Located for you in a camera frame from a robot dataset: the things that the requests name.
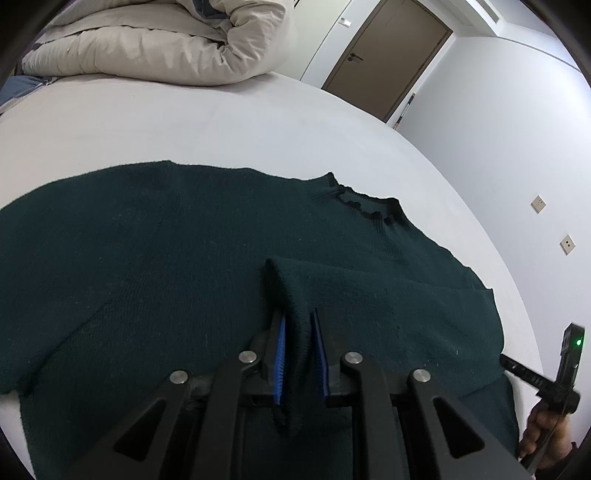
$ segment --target sweater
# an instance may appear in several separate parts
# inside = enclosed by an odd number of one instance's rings
[[[246,421],[245,479],[352,477],[350,414],[309,385],[309,314],[384,368],[427,368],[509,450],[493,292],[394,198],[171,162],[56,181],[0,210],[0,393],[16,389],[39,480],[173,370],[214,371],[287,314],[281,424]]]

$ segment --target person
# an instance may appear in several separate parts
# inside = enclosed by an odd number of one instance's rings
[[[543,430],[552,431],[548,448],[535,473],[536,480],[556,480],[576,451],[572,441],[569,416],[545,410],[539,402],[527,419],[527,427],[518,446],[519,457],[534,453]]]

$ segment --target metal screw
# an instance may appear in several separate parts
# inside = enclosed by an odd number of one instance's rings
[[[175,370],[168,379],[175,385],[180,385],[189,379],[189,374],[185,370]]]
[[[347,352],[345,354],[345,362],[348,364],[358,365],[363,361],[363,355],[359,352]]]
[[[431,374],[422,368],[417,368],[414,372],[413,372],[413,377],[417,382],[421,382],[421,383],[427,383],[429,380],[431,380]]]
[[[254,361],[256,361],[256,353],[252,350],[244,350],[243,352],[240,352],[240,355],[238,355],[238,359],[243,364],[251,364]]]

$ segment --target bed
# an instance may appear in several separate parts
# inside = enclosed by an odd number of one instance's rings
[[[332,171],[357,192],[398,198],[418,228],[494,290],[504,353],[541,371],[530,320],[505,264],[428,159],[367,113],[278,74],[218,87],[93,75],[36,90],[0,116],[0,207],[54,180],[164,159],[298,179]],[[512,384],[523,430],[535,391]],[[15,394],[0,399],[0,426],[32,471]]]

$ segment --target door frame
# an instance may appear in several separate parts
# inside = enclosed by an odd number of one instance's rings
[[[369,16],[367,17],[367,19],[365,20],[365,22],[363,22],[363,25],[361,25],[361,28],[355,34],[355,36],[353,37],[353,40],[351,40],[351,42],[349,42],[349,45],[347,45],[347,48],[344,50],[343,54],[340,56],[339,61],[335,64],[335,66],[333,67],[332,71],[330,72],[330,75],[328,76],[328,78],[324,82],[324,85],[322,86],[322,89],[323,90],[326,90],[329,87],[330,82],[332,82],[333,79],[335,78],[337,72],[339,71],[339,68],[341,68],[341,65],[345,62],[347,56],[349,56],[349,51],[353,49],[353,47],[355,46],[355,44],[357,43],[357,41],[361,38],[361,35],[364,34],[364,32],[367,29],[367,27],[370,25],[370,23],[372,21],[374,21],[374,18],[378,15],[378,12],[385,5],[385,3],[388,2],[388,1],[389,0],[380,0],[380,2],[376,5],[376,7],[369,14]],[[399,97],[394,101],[394,103],[392,104],[392,106],[388,110],[388,113],[386,113],[385,117],[382,118],[382,119],[380,119],[384,123],[386,123],[390,119],[390,117],[392,116],[392,114],[394,113],[394,111],[400,106],[400,103],[408,95],[408,93],[410,92],[410,90],[413,88],[413,85],[415,83],[417,83],[418,78],[423,74],[423,72],[425,71],[425,69],[427,68],[427,66],[435,58],[435,55],[437,55],[437,53],[439,52],[439,50],[441,50],[441,47],[443,46],[443,44],[445,42],[447,42],[447,40],[449,39],[449,37],[453,33],[453,30],[451,28],[449,28],[443,22],[443,20],[441,20],[441,18],[439,18],[437,15],[435,15],[433,12],[431,12],[421,2],[419,2],[418,0],[410,0],[410,1],[413,2],[413,3],[415,3],[415,4],[417,4],[423,10],[425,10],[425,12],[427,12],[429,15],[431,15],[437,22],[439,22],[439,24],[441,24],[441,26],[446,29],[446,34],[437,43],[437,45],[435,45],[435,48],[431,51],[431,53],[429,54],[429,56],[427,57],[427,59],[425,60],[425,62],[423,62],[423,64],[419,67],[419,69],[417,70],[416,74],[408,82],[408,84],[406,85],[406,87],[404,88],[404,90],[402,91],[402,93],[399,95]]]

